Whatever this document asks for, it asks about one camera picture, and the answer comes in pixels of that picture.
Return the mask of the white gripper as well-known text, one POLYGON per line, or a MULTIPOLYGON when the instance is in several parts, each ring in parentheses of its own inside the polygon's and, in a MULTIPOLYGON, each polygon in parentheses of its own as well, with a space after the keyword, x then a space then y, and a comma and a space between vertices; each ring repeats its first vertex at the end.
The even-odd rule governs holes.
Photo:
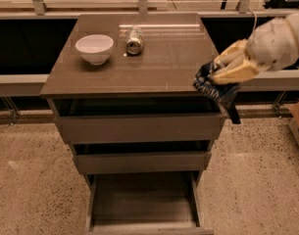
POLYGON ((258 26, 248 41, 241 39, 229 45, 211 63, 209 79, 225 85, 255 77, 259 67, 244 59, 245 50, 251 59, 271 71, 293 65, 299 59, 299 17, 274 18, 258 26))

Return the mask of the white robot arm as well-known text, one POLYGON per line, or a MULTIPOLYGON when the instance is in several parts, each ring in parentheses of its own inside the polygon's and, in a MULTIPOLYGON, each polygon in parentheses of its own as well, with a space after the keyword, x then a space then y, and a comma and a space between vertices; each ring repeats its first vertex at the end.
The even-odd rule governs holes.
POLYGON ((256 27, 214 60, 210 80, 218 85, 253 79, 262 71, 279 71, 299 59, 299 10, 256 27))

